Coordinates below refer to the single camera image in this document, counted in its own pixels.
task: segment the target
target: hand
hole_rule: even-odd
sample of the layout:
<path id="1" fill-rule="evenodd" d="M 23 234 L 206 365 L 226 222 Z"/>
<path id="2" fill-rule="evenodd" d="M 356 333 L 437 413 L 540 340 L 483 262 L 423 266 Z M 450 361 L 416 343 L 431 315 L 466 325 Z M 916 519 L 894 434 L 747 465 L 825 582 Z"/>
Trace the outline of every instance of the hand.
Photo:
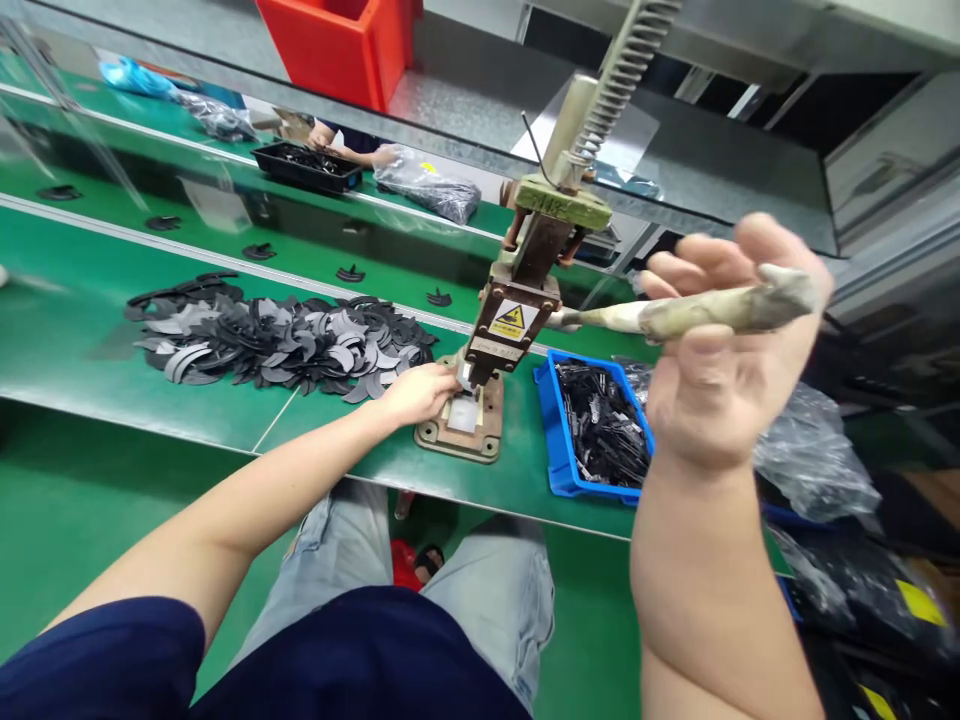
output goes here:
<path id="1" fill-rule="evenodd" d="M 462 389 L 456 371 L 432 363 L 407 370 L 374 405 L 399 428 L 429 420 Z"/>
<path id="2" fill-rule="evenodd" d="M 312 147 L 314 150 L 323 150 L 330 144 L 329 138 L 330 128 L 326 125 L 323 125 L 319 122 L 313 124 L 313 130 L 310 131 L 309 137 L 307 137 L 307 145 Z"/>
<path id="3" fill-rule="evenodd" d="M 327 155 L 333 155 L 334 157 L 343 158 L 344 160 L 355 163 L 359 163 L 361 158 L 358 152 L 351 150 L 346 145 L 327 145 L 324 151 Z"/>
<path id="4" fill-rule="evenodd" d="M 797 384 L 833 290 L 823 262 L 769 215 L 745 217 L 734 239 L 690 235 L 677 243 L 676 254 L 655 254 L 641 275 L 647 295 L 657 300 L 754 285 L 757 265 L 773 263 L 809 273 L 821 305 L 773 333 L 734 336 L 726 326 L 706 325 L 665 346 L 647 401 L 657 455 L 705 470 L 750 461 L 757 437 Z"/>

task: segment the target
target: blue plastic bin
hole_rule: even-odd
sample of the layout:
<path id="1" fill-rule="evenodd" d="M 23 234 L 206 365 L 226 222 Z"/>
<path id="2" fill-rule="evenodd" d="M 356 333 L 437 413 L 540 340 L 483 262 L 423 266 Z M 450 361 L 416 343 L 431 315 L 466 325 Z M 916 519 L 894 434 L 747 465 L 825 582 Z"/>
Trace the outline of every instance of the blue plastic bin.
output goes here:
<path id="1" fill-rule="evenodd" d="M 640 403 L 637 402 L 637 398 L 630 388 L 627 374 L 620 365 L 606 360 L 583 357 L 582 355 L 571 355 L 559 350 L 547 350 L 547 361 L 533 371 L 533 379 L 537 383 L 537 390 L 540 393 L 543 429 L 547 435 L 547 454 L 550 456 L 550 468 L 548 470 L 550 490 L 554 495 L 560 495 L 561 497 L 576 497 L 582 494 L 599 495 L 601 497 L 617 498 L 625 505 L 636 505 L 640 500 L 640 490 L 601 485 L 584 480 L 580 476 L 580 468 L 577 467 L 577 460 L 573 453 L 573 441 L 570 439 L 570 424 L 567 422 L 567 414 L 563 410 L 560 381 L 557 378 L 557 371 L 554 369 L 555 363 L 566 360 L 580 360 L 587 365 L 609 370 L 614 380 L 623 388 L 627 399 L 633 403 L 637 410 L 637 418 L 640 420 L 640 426 L 647 438 L 647 450 L 650 451 L 651 456 L 655 447 L 653 433 L 650 432 L 646 415 L 643 414 Z"/>

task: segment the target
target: navy shirt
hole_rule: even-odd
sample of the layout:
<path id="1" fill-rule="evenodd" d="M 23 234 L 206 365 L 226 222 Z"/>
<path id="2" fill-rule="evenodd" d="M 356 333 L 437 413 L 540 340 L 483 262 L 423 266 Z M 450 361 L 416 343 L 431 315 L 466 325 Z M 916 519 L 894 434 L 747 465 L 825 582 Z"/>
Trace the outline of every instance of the navy shirt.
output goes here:
<path id="1" fill-rule="evenodd" d="M 529 720 L 456 621 L 405 588 L 341 595 L 190 707 L 203 647 L 199 615 L 179 600 L 102 605 L 0 667 L 0 717 Z"/>

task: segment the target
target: warning label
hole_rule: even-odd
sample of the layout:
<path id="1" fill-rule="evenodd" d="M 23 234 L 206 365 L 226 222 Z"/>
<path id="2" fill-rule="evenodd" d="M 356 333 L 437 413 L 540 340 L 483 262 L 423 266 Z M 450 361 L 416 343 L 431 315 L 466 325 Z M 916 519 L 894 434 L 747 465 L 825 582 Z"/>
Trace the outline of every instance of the warning label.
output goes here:
<path id="1" fill-rule="evenodd" d="M 504 300 L 497 310 L 496 319 L 490 324 L 490 333 L 508 340 L 522 340 L 536 320 L 538 312 L 537 308 L 530 305 Z"/>

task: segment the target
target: grimy handle grip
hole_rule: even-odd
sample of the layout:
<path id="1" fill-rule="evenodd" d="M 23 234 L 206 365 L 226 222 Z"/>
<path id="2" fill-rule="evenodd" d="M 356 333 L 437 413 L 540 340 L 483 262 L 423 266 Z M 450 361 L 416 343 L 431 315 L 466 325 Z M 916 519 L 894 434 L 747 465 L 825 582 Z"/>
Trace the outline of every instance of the grimy handle grip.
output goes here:
<path id="1" fill-rule="evenodd" d="M 663 343 L 700 325 L 727 325 L 738 334 L 769 332 L 818 309 L 813 280 L 803 270 L 764 264 L 757 271 L 765 281 L 760 285 L 583 312 L 564 308 L 551 316 L 547 326 L 596 325 Z"/>

